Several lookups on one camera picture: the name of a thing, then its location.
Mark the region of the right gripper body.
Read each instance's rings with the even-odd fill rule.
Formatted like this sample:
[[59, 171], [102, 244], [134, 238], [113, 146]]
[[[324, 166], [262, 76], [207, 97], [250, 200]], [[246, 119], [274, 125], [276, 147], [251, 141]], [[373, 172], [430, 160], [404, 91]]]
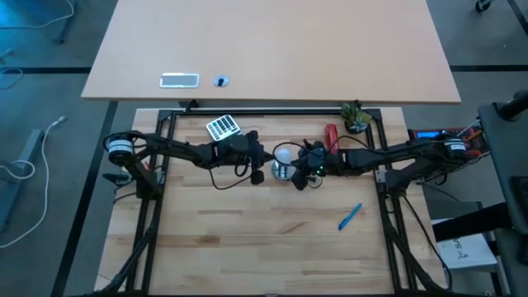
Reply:
[[316, 152], [312, 155], [312, 172], [317, 176], [344, 176], [344, 153]]

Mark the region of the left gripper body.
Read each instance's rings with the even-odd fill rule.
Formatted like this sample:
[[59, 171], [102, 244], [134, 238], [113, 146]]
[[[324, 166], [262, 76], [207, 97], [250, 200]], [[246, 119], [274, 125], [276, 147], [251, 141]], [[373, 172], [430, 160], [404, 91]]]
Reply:
[[252, 134], [234, 135], [224, 140], [224, 161], [228, 165], [252, 162]]

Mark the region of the chrome lamp socket base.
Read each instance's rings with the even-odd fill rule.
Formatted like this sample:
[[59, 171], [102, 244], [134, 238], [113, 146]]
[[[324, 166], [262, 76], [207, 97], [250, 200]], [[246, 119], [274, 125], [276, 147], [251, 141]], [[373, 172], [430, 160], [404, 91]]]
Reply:
[[289, 181], [295, 174], [296, 168], [291, 165], [283, 165], [275, 160], [271, 165], [271, 175], [280, 181]]

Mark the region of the white lightbulb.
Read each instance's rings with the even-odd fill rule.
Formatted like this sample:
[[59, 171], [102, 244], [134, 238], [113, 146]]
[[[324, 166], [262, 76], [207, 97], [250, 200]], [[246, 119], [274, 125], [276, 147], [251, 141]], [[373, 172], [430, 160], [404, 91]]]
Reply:
[[282, 166], [291, 165], [291, 152], [287, 148], [279, 148], [274, 152], [276, 161]]

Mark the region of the red stapler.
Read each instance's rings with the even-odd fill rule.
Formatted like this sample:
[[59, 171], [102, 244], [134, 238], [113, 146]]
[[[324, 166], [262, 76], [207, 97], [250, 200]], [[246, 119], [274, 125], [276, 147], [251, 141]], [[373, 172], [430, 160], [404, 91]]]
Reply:
[[339, 150], [339, 136], [334, 124], [327, 124], [324, 128], [324, 143], [326, 150], [331, 154], [337, 154]]

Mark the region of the silver calculator with dark keys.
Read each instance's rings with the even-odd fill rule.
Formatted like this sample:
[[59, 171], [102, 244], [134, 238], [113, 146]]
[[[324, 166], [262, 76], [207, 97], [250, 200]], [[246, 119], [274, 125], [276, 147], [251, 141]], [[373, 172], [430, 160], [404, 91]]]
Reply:
[[205, 128], [215, 142], [243, 133], [231, 115], [222, 115], [208, 123]]

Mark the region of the small potted succulent plant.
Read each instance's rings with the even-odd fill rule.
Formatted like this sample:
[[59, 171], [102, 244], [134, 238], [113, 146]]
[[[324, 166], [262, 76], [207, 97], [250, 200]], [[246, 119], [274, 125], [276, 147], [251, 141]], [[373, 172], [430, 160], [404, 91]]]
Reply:
[[344, 103], [341, 109], [341, 117], [350, 134], [359, 134], [365, 131], [372, 119], [372, 116], [362, 109], [362, 104], [359, 101]]

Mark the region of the blue pen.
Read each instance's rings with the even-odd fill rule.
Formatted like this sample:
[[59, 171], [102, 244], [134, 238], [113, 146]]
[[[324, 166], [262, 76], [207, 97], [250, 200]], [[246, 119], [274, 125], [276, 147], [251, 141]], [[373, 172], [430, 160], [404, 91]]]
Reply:
[[350, 221], [356, 216], [356, 214], [359, 212], [359, 210], [362, 208], [362, 204], [357, 204], [351, 212], [345, 217], [341, 223], [337, 226], [338, 231], [342, 231], [349, 223]]

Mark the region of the red power supply unit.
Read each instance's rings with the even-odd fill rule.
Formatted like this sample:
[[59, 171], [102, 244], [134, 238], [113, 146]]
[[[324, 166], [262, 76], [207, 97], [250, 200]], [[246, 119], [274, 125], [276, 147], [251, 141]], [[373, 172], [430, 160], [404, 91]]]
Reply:
[[487, 140], [485, 139], [482, 128], [474, 125], [469, 128], [444, 128], [428, 130], [411, 130], [408, 129], [410, 139], [436, 139], [441, 135], [458, 136], [465, 142], [466, 149], [473, 155], [484, 155], [489, 151]]

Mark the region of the tan desk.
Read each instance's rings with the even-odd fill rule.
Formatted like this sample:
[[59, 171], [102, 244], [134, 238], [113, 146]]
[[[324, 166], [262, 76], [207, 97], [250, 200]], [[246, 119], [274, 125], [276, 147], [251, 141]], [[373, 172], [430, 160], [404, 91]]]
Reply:
[[460, 102], [426, 0], [118, 0], [82, 96]]

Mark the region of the black clamp device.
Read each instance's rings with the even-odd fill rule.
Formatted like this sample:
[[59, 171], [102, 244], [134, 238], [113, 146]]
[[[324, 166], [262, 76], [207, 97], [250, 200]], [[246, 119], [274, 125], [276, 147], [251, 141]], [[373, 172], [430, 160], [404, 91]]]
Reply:
[[103, 173], [102, 177], [117, 187], [129, 185], [134, 178], [128, 173]]

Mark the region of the white paper bag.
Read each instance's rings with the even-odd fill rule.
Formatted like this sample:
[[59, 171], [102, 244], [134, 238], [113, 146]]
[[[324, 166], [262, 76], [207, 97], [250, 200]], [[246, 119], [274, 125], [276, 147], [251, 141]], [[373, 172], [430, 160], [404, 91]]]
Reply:
[[450, 270], [484, 269], [498, 264], [482, 233], [444, 241], [435, 235], [435, 240], [437, 251]]

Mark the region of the dark grey cart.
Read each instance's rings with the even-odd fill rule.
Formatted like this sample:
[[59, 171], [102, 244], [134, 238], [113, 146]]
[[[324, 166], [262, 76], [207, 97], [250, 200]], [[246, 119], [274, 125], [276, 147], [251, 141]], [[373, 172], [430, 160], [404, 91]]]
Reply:
[[441, 242], [487, 231], [496, 236], [512, 297], [528, 297], [528, 89], [478, 108], [504, 201], [435, 224]]

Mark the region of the grey desk foot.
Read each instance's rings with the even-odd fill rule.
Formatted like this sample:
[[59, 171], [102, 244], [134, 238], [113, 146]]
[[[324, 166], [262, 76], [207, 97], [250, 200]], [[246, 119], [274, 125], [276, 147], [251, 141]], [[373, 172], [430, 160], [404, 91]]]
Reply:
[[35, 171], [30, 163], [41, 149], [43, 140], [44, 132], [33, 130], [18, 160], [8, 162], [0, 158], [0, 232], [6, 228], [24, 181]]

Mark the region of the black aluminium table frame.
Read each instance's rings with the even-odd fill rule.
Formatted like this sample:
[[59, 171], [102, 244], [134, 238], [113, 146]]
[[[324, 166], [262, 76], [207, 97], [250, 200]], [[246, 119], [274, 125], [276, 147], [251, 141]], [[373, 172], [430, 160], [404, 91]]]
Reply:
[[[211, 143], [205, 126], [220, 109], [137, 112], [143, 134], [193, 145]], [[258, 132], [271, 153], [278, 143], [316, 140], [326, 124], [340, 124], [329, 108], [238, 108], [243, 134]], [[441, 295], [441, 264], [410, 212], [387, 197], [375, 174], [326, 177], [318, 189], [296, 190], [262, 168], [253, 185], [244, 167], [207, 171], [155, 155], [143, 160], [163, 195], [133, 195], [118, 203], [101, 264], [113, 274], [93, 297], [388, 297]], [[350, 223], [337, 226], [351, 210]]]

